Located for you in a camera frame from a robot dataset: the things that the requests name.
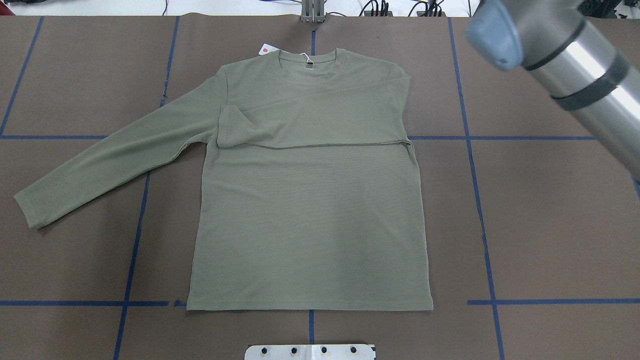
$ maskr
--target crew neckline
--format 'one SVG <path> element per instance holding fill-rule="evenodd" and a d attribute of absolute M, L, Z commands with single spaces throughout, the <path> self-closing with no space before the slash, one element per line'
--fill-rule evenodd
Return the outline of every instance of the crew neckline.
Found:
<path fill-rule="evenodd" d="M 293 83 L 301 83 L 301 84 L 309 84 L 309 83 L 325 83 L 333 78 L 335 78 L 342 69 L 342 61 L 344 57 L 344 50 L 340 48 L 336 48 L 334 51 L 328 54 L 322 55 L 309 55 L 309 58 L 314 63 L 326 63 L 329 61 L 334 61 L 333 68 L 320 76 L 304 76 L 300 74 L 293 74 L 285 71 L 280 64 L 280 59 L 295 61 L 298 63 L 306 63 L 307 57 L 303 54 L 294 54 L 288 53 L 283 50 L 276 50 L 271 53 L 271 64 L 278 74 L 278 77 L 284 79 L 286 81 L 290 81 Z"/>

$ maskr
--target sleeve cuff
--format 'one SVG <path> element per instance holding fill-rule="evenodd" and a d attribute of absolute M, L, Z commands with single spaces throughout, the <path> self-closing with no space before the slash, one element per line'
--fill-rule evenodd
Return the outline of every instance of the sleeve cuff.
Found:
<path fill-rule="evenodd" d="M 31 203 L 31 199 L 29 199 L 28 195 L 25 193 L 25 190 L 15 194 L 13 198 L 18 202 L 20 209 L 27 218 L 27 224 L 30 229 L 39 229 L 44 226 L 36 208 L 33 206 L 33 203 Z"/>

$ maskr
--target green long-sleeve shirt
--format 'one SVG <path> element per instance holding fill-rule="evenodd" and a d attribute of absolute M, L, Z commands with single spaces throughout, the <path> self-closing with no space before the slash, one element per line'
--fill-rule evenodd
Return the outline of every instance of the green long-sleeve shirt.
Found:
<path fill-rule="evenodd" d="M 336 49 L 211 79 L 15 195 L 38 229 L 207 144 L 188 310 L 430 310 L 410 78 Z"/>

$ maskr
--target black cable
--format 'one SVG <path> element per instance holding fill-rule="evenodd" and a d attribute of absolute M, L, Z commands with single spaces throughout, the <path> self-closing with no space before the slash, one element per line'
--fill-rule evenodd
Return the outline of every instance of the black cable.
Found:
<path fill-rule="evenodd" d="M 429 3 L 425 2 L 425 1 L 417 1 L 415 3 L 415 5 L 413 6 L 413 8 L 411 8 L 411 11 L 409 11 L 409 15 L 407 15 L 407 17 L 411 16 L 411 14 L 413 13 L 413 9 L 415 9 L 415 7 L 420 5 L 420 4 L 424 4 L 424 13 L 429 11 Z"/>
<path fill-rule="evenodd" d="M 364 14 L 364 9 L 369 4 L 371 4 L 371 15 L 373 15 L 373 3 L 376 3 L 376 6 L 378 5 L 378 1 L 377 0 L 369 0 L 368 3 L 364 4 L 364 6 L 362 7 L 362 11 L 360 12 L 360 14 L 358 16 L 362 16 L 362 14 Z"/>

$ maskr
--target extended sleeve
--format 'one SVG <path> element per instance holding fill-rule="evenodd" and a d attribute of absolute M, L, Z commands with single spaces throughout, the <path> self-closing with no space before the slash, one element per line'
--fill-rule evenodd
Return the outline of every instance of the extended sleeve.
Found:
<path fill-rule="evenodd" d="M 15 194 L 30 229 L 39 229 L 136 176 L 207 143 L 227 101 L 224 67 L 197 88 L 136 120 Z"/>

